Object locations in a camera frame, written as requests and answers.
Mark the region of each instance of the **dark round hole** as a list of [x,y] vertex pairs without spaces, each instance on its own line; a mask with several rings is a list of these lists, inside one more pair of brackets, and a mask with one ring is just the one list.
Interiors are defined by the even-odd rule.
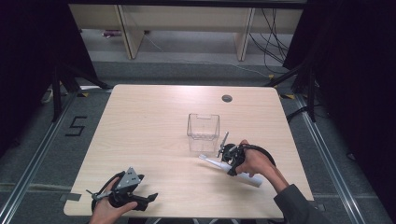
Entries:
[[231,95],[223,95],[221,97],[221,99],[225,102],[225,103],[230,103],[233,100],[233,97]]

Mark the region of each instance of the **hand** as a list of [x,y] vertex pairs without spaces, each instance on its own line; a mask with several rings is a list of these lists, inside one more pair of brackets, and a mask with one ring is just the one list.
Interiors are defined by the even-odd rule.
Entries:
[[[248,145],[247,140],[242,140],[240,145]],[[285,177],[280,171],[270,162],[268,157],[260,151],[253,149],[245,149],[245,161],[235,168],[238,174],[243,172],[249,173],[250,177],[255,174],[261,174],[270,181],[277,193],[289,186]]]
[[[117,177],[111,181],[105,191],[110,191],[118,179],[119,178]],[[108,198],[105,197],[96,204],[90,224],[112,224],[116,222],[116,220],[119,219],[122,214],[129,212],[136,207],[137,202],[131,202],[125,204],[123,207],[115,208],[110,204]]]

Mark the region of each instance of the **gray sleeve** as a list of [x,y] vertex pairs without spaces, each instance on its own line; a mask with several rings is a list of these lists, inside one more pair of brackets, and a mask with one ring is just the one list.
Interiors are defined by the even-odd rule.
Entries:
[[290,224],[331,223],[319,210],[309,204],[295,185],[290,185],[274,198]]

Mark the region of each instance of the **table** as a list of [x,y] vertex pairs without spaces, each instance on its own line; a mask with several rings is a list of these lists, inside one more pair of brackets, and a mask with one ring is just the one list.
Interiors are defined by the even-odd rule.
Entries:
[[[225,94],[233,97],[230,103],[222,101]],[[111,176],[132,166],[145,175],[134,194],[147,197],[158,192],[159,196],[145,212],[125,216],[283,217],[273,201],[276,192],[266,180],[253,187],[190,154],[190,113],[219,115],[219,139],[228,131],[227,143],[246,138],[265,147],[289,182],[313,200],[275,89],[118,85],[71,190],[82,196],[78,202],[67,201],[64,212],[90,216],[92,199],[86,189],[97,191]]]

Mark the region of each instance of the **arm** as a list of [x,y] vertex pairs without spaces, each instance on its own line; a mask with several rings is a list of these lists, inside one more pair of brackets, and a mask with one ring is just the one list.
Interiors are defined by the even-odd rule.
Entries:
[[277,195],[274,200],[286,219],[291,224],[326,224],[330,221],[324,217],[315,207],[308,203],[304,195],[295,185],[289,185],[282,173],[268,160],[268,158],[257,150],[246,150],[245,161],[235,171],[249,173],[250,176],[261,174],[274,187]]
[[[118,178],[115,178],[110,182],[106,191],[111,190],[117,180]],[[105,197],[96,204],[95,210],[91,216],[90,224],[112,224],[116,222],[122,214],[131,211],[135,207],[137,207],[137,202],[127,203],[123,207],[115,208],[111,206],[108,198]]]

